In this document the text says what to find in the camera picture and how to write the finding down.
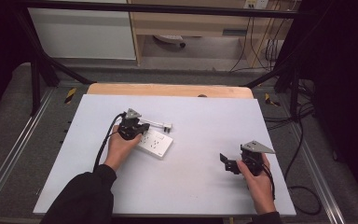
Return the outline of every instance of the person's left hand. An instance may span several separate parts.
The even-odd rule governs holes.
[[[141,141],[142,135],[138,134],[132,140],[125,140],[117,133],[118,125],[113,127],[112,135],[109,139],[108,152],[103,164],[117,170],[121,163],[126,160],[131,150]]]

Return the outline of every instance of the gray floor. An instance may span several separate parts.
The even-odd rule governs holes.
[[[200,37],[189,39],[185,47],[186,52],[180,52],[184,49],[176,49],[179,47],[161,44],[153,38],[148,38],[145,46],[145,64],[142,66],[118,66],[119,69],[112,70],[109,66],[95,68],[91,65],[88,68],[78,67],[75,70],[85,77],[101,82],[228,86],[247,83],[249,80],[260,76],[262,72],[260,70],[225,72],[230,70],[237,61],[235,55],[241,55],[241,50],[238,51],[237,41],[207,38],[204,44],[193,45],[192,43],[201,42],[202,39]],[[221,53],[224,50],[235,49],[237,50],[236,53],[231,56],[228,53]],[[219,58],[229,58],[229,60],[222,61]],[[200,67],[199,62],[202,62],[204,66]],[[64,75],[61,75],[61,77],[65,79],[66,83],[72,81]],[[259,100],[264,116],[286,117],[281,106],[267,105],[264,102],[266,92],[279,100],[271,88],[274,81],[273,78],[262,87],[255,88],[254,95]],[[37,200],[36,193],[43,188],[49,170],[60,150],[60,141],[64,140],[64,130],[70,127],[68,121],[75,114],[81,95],[87,91],[87,88],[87,86],[78,87],[73,102],[69,105],[64,104],[63,101],[70,87],[62,86],[55,90],[45,115],[40,120],[0,193],[0,217],[40,218],[40,216],[32,214]],[[6,155],[20,135],[21,129],[25,126],[31,111],[31,102],[29,68],[23,66],[14,73],[13,80],[0,102],[0,164],[4,162]],[[346,164],[333,161],[331,147],[324,137],[324,131],[321,129],[317,118],[308,117],[304,119],[304,132],[345,220],[347,223],[358,223],[358,186],[351,172]],[[280,166],[284,171],[294,154],[297,140],[290,126],[270,131],[269,134],[277,151]],[[297,158],[292,167],[287,184],[288,186],[302,185],[315,189],[301,156]],[[304,191],[293,191],[292,199],[301,208],[307,210],[316,208],[314,199]],[[238,217],[235,220],[235,223],[245,223],[248,218]],[[324,210],[317,216],[308,216],[298,212],[296,217],[285,217],[283,220],[287,223],[329,223],[329,218]]]

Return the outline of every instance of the power strip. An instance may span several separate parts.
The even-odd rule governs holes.
[[[149,129],[142,136],[141,142],[138,143],[138,148],[162,160],[172,141],[173,139],[169,136]]]

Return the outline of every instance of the wall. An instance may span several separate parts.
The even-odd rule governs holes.
[[[126,3],[125,0],[80,0]],[[45,52],[54,58],[135,60],[128,12],[30,8]]]

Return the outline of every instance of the person's right hand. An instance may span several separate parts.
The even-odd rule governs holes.
[[[262,153],[262,157],[264,164],[269,168],[269,161],[264,153]],[[267,174],[263,171],[260,175],[254,176],[243,161],[237,161],[237,165],[248,184],[257,214],[263,215],[270,212],[276,212],[275,204],[272,199],[271,182],[269,181]]]

